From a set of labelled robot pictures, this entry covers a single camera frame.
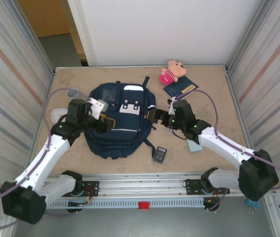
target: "brown wooden panel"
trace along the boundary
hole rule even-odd
[[[38,38],[69,33],[60,0],[18,0]]]

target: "light blue cloth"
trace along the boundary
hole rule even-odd
[[[196,142],[192,140],[187,140],[187,141],[191,152],[202,151],[202,145],[198,145]]]

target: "white wall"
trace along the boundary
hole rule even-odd
[[[227,64],[261,0],[68,0],[91,66]]]

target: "beige tabletop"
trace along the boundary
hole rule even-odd
[[[150,76],[147,88],[155,94],[157,108],[168,110],[168,96],[162,90],[163,85],[158,80],[160,69],[161,67],[58,69],[52,90],[62,87],[76,87],[81,92],[89,94],[91,90],[102,83],[120,80],[121,82],[142,84],[145,76]],[[245,145],[222,66],[189,66],[186,76],[213,98],[219,114],[219,132],[235,142]],[[214,109],[205,95],[194,92],[186,99],[191,104],[196,118],[205,120],[212,125],[215,124]],[[53,125],[51,111],[56,108],[67,108],[69,101],[65,91],[58,92],[50,99],[46,112],[46,119],[50,126]],[[161,146],[167,149],[162,165],[152,163],[151,148],[144,143],[127,158],[103,159],[90,151],[82,134],[59,159],[52,174],[60,174],[65,170],[87,175],[206,171],[211,167],[234,169],[230,163],[208,148],[191,153],[187,141],[180,140],[168,133],[162,125],[156,125],[156,127],[157,130],[152,130],[148,139],[155,147]],[[45,143],[46,138],[47,129],[43,126],[37,152]]]

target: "stuffed pig toy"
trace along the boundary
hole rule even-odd
[[[163,84],[169,85],[173,82],[178,82],[178,78],[186,74],[186,68],[184,65],[175,60],[168,62],[168,69],[162,68],[160,74],[160,81]]]

